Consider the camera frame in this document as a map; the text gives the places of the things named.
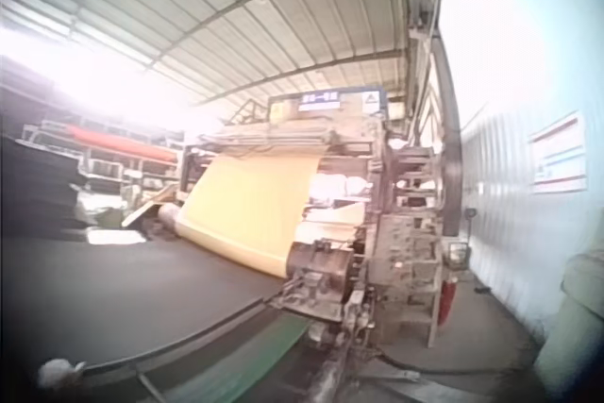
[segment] cable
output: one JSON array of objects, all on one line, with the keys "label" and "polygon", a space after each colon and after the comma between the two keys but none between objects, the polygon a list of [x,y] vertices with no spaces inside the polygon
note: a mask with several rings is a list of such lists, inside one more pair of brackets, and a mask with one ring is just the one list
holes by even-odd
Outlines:
[{"label": "cable", "polygon": [[376,359],[391,365],[394,368],[400,370],[412,370],[423,375],[449,375],[449,376],[464,376],[464,375],[499,375],[508,374],[512,372],[518,372],[518,368],[475,368],[475,369],[427,369],[411,365],[409,363],[401,362],[394,359],[392,356],[387,355],[381,349],[377,350],[378,354]]}]

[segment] sign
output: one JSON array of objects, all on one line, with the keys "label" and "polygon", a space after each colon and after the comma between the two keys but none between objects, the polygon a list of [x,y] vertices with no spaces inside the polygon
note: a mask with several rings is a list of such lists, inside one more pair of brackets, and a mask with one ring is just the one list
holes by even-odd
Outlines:
[{"label": "sign", "polygon": [[340,97],[337,92],[307,93],[302,96],[299,111],[339,109]]},{"label": "sign", "polygon": [[362,112],[376,113],[379,112],[379,92],[363,92],[362,96]]},{"label": "sign", "polygon": [[530,138],[535,161],[534,193],[587,189],[583,121],[576,112]]}]

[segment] metal roof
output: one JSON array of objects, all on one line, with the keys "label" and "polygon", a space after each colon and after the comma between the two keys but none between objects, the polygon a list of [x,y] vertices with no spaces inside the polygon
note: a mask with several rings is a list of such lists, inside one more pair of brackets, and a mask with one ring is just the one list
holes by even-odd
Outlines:
[{"label": "metal roof", "polygon": [[2,0],[5,24],[103,44],[228,118],[248,99],[379,85],[399,95],[397,0]]}]

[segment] red fire extinguisher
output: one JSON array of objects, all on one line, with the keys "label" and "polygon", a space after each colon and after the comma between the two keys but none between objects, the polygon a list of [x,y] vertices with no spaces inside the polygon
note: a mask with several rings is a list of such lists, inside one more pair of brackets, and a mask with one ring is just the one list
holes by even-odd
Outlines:
[{"label": "red fire extinguisher", "polygon": [[438,310],[438,326],[442,326],[451,312],[453,306],[453,298],[457,291],[457,278],[451,277],[443,282],[441,289],[441,305]]}]

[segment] green conveyor belt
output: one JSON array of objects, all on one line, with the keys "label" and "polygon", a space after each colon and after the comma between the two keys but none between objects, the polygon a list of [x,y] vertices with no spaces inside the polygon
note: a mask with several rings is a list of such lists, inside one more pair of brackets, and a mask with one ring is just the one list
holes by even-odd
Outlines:
[{"label": "green conveyor belt", "polygon": [[204,373],[164,397],[171,403],[229,403],[258,382],[305,332],[309,321],[281,313],[263,330],[223,357]]}]

